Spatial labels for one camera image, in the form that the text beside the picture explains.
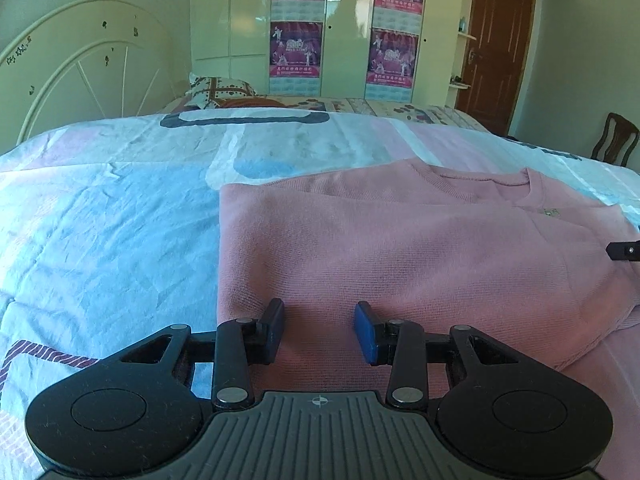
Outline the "pink sweater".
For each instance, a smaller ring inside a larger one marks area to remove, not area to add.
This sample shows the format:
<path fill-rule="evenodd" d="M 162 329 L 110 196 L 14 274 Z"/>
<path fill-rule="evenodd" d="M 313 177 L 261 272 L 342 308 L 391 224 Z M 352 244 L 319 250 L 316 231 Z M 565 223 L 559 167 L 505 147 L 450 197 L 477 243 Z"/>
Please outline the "pink sweater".
<path fill-rule="evenodd" d="M 612 242 L 638 237 L 608 206 L 523 169 L 473 174 L 406 159 L 220 192 L 217 318 L 284 302 L 276 362 L 257 390 L 384 390 L 364 362 L 356 304 L 433 333 L 473 326 L 598 390 L 613 411 L 615 361 L 600 343 L 639 333 L 639 267 Z"/>

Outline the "dark wooden chair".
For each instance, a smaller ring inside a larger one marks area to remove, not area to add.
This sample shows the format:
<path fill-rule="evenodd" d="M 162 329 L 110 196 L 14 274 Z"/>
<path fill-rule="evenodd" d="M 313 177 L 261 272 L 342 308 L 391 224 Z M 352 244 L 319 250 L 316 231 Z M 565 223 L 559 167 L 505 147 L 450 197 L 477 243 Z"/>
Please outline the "dark wooden chair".
<path fill-rule="evenodd" d="M 639 142 L 639 128 L 617 113 L 608 113 L 600 139 L 591 152 L 591 159 L 626 167 Z"/>

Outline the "light blue patterned bedsheet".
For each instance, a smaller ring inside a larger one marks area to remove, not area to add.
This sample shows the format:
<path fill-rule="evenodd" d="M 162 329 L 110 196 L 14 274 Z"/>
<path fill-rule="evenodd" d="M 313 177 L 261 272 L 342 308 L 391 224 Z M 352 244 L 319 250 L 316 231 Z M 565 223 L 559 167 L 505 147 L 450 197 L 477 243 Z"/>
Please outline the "light blue patterned bedsheet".
<path fill-rule="evenodd" d="M 488 132 L 306 110 L 151 115 L 58 127 L 1 159 L 1 474 L 41 466 L 24 418 L 34 397 L 174 324 L 217 318 L 220 192 L 228 184 L 406 159 L 473 174 L 531 169 L 608 206 L 639 233 L 634 171 Z M 639 333 L 600 343 L 616 412 L 599 471 L 639 474 Z"/>

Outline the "beige cartoon quilt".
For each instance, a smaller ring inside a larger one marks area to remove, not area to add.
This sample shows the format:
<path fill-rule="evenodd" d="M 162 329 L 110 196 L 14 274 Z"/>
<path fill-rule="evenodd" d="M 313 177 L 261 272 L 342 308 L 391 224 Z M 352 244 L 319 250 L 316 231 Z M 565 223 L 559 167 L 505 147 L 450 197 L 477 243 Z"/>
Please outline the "beige cartoon quilt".
<path fill-rule="evenodd" d="M 470 115 L 449 106 L 415 106 L 411 103 L 370 101 L 357 98 L 305 98 L 304 96 L 246 96 L 245 98 L 220 98 L 200 104 L 190 96 L 175 99 L 160 110 L 160 114 L 181 113 L 208 108 L 281 107 L 314 112 L 348 113 L 378 116 L 487 132 L 487 129 Z"/>

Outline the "patterned pillow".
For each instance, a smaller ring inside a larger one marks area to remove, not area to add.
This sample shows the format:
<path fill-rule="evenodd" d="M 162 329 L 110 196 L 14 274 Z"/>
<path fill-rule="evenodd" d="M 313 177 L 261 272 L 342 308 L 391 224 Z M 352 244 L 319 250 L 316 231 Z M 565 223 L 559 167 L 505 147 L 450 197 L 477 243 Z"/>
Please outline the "patterned pillow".
<path fill-rule="evenodd" d="M 246 81 L 224 77 L 189 75 L 190 88 L 186 92 L 186 107 L 199 110 L 221 107 L 223 102 L 256 96 L 253 87 Z"/>

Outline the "brown wooden door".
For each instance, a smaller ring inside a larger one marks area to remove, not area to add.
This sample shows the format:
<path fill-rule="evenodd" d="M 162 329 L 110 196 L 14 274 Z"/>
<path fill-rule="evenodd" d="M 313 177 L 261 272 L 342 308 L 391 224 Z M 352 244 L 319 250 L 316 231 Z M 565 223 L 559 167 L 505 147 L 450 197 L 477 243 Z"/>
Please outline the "brown wooden door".
<path fill-rule="evenodd" d="M 456 107 L 507 136 L 524 74 L 535 0 L 472 0 Z"/>

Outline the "lower right pink poster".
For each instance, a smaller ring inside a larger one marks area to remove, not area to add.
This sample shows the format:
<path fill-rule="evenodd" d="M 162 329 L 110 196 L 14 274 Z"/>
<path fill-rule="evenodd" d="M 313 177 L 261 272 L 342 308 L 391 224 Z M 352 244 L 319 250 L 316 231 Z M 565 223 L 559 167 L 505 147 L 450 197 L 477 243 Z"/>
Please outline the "lower right pink poster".
<path fill-rule="evenodd" d="M 366 76 L 367 100 L 408 103 L 413 92 L 419 37 L 372 28 Z"/>

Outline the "lower left pink poster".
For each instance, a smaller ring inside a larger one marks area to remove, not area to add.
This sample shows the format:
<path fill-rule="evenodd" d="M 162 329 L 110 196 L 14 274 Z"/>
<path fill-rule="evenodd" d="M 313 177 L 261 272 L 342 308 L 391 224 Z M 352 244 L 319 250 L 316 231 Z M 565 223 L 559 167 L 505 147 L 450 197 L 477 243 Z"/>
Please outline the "lower left pink poster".
<path fill-rule="evenodd" d="M 276 96 L 320 96 L 323 25 L 272 22 L 269 92 Z"/>

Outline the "cream corner shelves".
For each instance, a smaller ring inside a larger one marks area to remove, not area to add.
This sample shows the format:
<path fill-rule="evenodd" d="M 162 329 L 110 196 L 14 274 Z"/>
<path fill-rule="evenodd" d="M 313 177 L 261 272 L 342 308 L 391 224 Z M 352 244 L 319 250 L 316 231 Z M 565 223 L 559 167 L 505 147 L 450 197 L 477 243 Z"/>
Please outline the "cream corner shelves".
<path fill-rule="evenodd" d="M 470 88 L 470 86 L 464 82 L 463 69 L 466 48 L 476 40 L 471 34 L 473 3 L 474 0 L 461 0 L 456 53 L 454 54 L 454 65 L 452 66 L 449 79 L 449 91 L 454 96 L 456 96 L 459 91 L 465 91 Z"/>

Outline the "cream wardrobe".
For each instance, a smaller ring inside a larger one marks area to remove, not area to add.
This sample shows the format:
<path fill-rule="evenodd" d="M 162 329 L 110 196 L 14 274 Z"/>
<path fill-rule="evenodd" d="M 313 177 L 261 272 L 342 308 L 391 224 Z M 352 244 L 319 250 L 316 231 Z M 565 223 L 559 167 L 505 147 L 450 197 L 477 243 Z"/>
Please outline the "cream wardrobe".
<path fill-rule="evenodd" d="M 424 0 L 410 102 L 444 105 L 450 92 L 462 0 Z M 374 0 L 323 0 L 320 96 L 362 98 Z M 191 0 L 192 70 L 270 92 L 271 0 Z"/>

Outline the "cream arched headboard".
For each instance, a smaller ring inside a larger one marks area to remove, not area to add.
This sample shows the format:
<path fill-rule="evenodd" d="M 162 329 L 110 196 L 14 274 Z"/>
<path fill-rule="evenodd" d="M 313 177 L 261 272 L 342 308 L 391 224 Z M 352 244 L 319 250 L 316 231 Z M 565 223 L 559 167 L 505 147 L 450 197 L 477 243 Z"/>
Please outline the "cream arched headboard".
<path fill-rule="evenodd" d="M 1 53 L 1 149 L 75 122 L 149 115 L 189 87 L 168 29 L 122 0 L 77 0 Z"/>

